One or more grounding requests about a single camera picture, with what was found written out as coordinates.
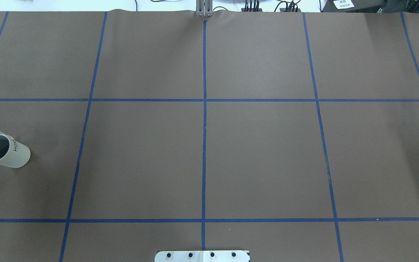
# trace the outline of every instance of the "cable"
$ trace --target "cable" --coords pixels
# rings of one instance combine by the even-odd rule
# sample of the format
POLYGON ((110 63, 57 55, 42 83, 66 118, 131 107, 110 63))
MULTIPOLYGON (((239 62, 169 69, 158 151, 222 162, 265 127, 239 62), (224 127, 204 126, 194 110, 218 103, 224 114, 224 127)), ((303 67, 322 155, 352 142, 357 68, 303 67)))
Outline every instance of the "cable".
POLYGON ((286 3, 286 10, 288 8, 288 3, 286 1, 281 1, 278 3, 278 5, 276 5, 276 8, 274 9, 274 11, 276 12, 276 10, 278 9, 279 5, 281 5, 281 3, 286 3))
POLYGON ((226 7, 215 7, 215 8, 213 8, 213 11, 214 11, 216 8, 223 8, 223 9, 225 9, 225 10, 228 10, 226 7))

